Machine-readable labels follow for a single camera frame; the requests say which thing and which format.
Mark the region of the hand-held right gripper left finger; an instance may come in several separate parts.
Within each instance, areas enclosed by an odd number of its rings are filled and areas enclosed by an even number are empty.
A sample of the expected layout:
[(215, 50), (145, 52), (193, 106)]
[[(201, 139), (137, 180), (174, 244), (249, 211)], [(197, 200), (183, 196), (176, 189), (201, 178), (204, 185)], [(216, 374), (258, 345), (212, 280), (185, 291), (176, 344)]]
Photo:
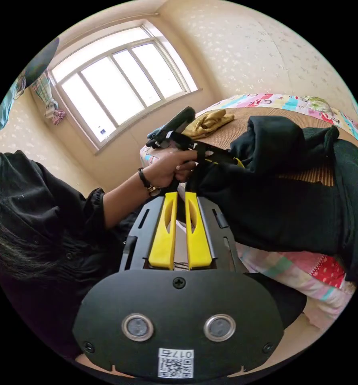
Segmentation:
[(177, 192), (169, 192), (164, 197), (148, 257), (152, 268), (174, 269), (177, 201)]

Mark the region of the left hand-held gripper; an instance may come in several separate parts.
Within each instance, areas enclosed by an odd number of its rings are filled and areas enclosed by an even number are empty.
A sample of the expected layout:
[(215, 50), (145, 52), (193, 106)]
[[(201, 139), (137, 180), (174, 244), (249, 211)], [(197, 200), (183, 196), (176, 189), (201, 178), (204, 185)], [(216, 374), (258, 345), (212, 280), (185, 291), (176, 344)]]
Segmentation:
[(169, 145), (180, 151), (195, 150), (197, 152), (196, 167), (186, 181), (186, 191), (196, 193), (219, 193), (228, 188), (228, 177), (223, 171), (229, 166), (245, 168), (242, 161), (233, 156), (229, 150), (190, 139), (174, 130), (161, 129), (147, 142), (148, 148), (158, 149)]

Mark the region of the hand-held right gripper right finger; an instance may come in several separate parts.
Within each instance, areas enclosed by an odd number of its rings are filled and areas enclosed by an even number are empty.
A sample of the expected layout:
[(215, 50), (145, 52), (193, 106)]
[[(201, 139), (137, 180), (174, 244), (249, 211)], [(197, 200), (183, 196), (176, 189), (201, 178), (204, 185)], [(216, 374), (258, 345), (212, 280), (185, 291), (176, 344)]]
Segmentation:
[(212, 256), (198, 198), (193, 192), (185, 193), (185, 217), (189, 270), (209, 268), (212, 263)]

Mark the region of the person's left hand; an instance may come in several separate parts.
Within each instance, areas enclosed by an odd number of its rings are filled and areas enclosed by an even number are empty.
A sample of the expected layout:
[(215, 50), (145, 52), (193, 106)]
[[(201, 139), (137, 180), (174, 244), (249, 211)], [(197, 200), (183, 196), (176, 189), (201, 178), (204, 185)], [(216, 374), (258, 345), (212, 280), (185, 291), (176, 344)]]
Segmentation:
[(175, 150), (143, 169), (146, 180), (154, 187), (168, 187), (175, 179), (185, 182), (197, 163), (197, 151)]

